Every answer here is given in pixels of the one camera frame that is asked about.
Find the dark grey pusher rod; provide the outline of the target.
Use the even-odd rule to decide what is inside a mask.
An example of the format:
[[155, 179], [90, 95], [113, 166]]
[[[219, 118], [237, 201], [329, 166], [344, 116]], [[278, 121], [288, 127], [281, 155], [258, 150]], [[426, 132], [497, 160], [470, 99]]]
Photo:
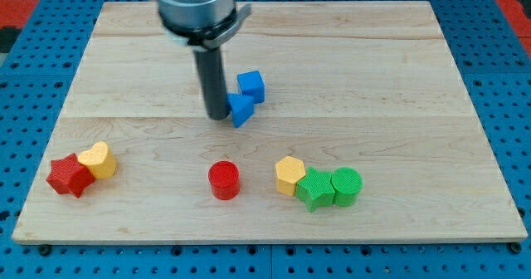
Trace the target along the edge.
[[221, 49], [194, 51], [193, 55], [207, 116], [211, 120], [224, 120], [229, 106]]

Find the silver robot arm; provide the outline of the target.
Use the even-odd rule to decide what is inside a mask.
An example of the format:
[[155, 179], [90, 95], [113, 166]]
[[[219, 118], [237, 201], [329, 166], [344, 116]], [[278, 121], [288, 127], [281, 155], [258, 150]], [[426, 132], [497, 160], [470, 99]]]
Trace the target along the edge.
[[222, 45], [237, 34], [251, 15], [251, 5], [237, 8], [236, 0], [156, 1], [167, 34], [192, 49], [208, 117], [225, 119], [229, 107]]

